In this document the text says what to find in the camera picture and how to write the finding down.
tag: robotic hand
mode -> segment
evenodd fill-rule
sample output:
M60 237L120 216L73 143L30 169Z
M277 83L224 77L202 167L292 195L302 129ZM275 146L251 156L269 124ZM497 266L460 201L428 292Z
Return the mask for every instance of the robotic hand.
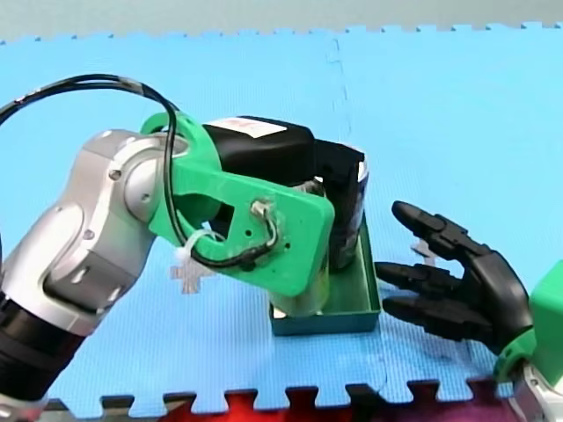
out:
M348 204L363 154L306 127L249 117L199 125L149 86L110 75L48 85L0 109L0 124L39 99L93 89L135 93L166 113L140 132L90 139L60 198L3 264L0 252L4 420L39 417L49 387L135 285L156 236L283 298L306 294L327 255L344 266L355 246ZM315 177L325 196L296 189Z
M556 327L563 317L563 262L529 298L507 260L466 229L405 202L395 202L392 213L436 255L459 261L464 275L460 280L432 266L377 262L379 279L418 294L388 297L384 310L436 336L483 343L499 355L498 381L515 384L510 403L521 420L562 421L563 343Z

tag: white zip tie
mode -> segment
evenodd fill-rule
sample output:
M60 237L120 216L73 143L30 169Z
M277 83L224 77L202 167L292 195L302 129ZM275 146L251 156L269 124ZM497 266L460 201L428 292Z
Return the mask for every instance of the white zip tie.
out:
M212 275L215 272L192 259L192 250L195 244L204 236L214 239L224 237L210 229L196 230L188 239L184 246L176 248L174 255L180 262L179 267L171 268L171 276L175 280L182 280L182 293L189 295L198 293L200 290L201 277Z

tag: green 3d-printed gripper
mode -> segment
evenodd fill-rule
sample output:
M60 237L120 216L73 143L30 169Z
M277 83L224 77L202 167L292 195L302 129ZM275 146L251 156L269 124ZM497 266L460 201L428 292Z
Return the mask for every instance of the green 3d-printed gripper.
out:
M563 377L563 260L539 282L530 296L534 328L504 348L495 366L499 381L507 381L519 363L528 361L554 386Z
M334 208L326 198L257 178L221 171L215 145L205 128L178 113L177 133L188 143L187 153L173 158L172 190L182 229L190 237L216 215L221 203L234 208L224 241L201 237L195 249L206 258L231 258L270 237L264 222L251 213L255 201L267 203L279 232L276 246L257 261L253 271L238 266L220 269L236 279L280 295L302 293L318 276L326 253ZM148 135L168 126L166 113L150 117L141 131ZM179 245L160 193L150 230Z

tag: interlocking foam mat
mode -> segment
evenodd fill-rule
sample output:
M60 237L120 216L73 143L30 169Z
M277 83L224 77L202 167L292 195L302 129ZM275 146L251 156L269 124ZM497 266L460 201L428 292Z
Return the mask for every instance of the interlocking foam mat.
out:
M536 24L29 39L0 46L0 101L65 76L107 72L153 85L200 121L257 114L304 124L366 151L376 259L417 260L412 236L391 215L394 200L407 200L469 228L532 288L563 250L562 41L560 29ZM87 139L138 129L155 111L122 93L73 93L3 125L6 250L56 199ZM225 391L237 389L256 389L259 409L287 406L291 387L318 387L318 406L341 405L347 384L407 402L407 382L430 379L440 383L438 399L449 401L471 398L465 380L491 373L494 357L484 347L440 340L390 316L367 334L273 338L264 292L214 276L199 294L181 295L168 279L174 264L172 247L157 242L143 277L50 390L75 416L98 417L100 397L121 395L135 397L131 416L157 416L164 394L182 392L197 394L193 411L224 411Z

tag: can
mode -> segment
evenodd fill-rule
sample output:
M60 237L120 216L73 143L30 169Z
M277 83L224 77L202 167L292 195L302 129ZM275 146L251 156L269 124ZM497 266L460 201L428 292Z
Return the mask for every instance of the can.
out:
M351 180L354 183L345 186L346 188L343 188L343 186L325 186L327 197L334 205L335 211L329 252L331 271L346 268L355 258L368 180L368 161L364 155L363 161L358 163L357 180Z
M313 195L325 196L325 188L322 182L316 178L295 186L295 189ZM328 245L326 249L327 253L317 277L300 295L283 296L268 292L270 303L274 306L275 311L288 317L310 317L317 314L325 306L330 291Z

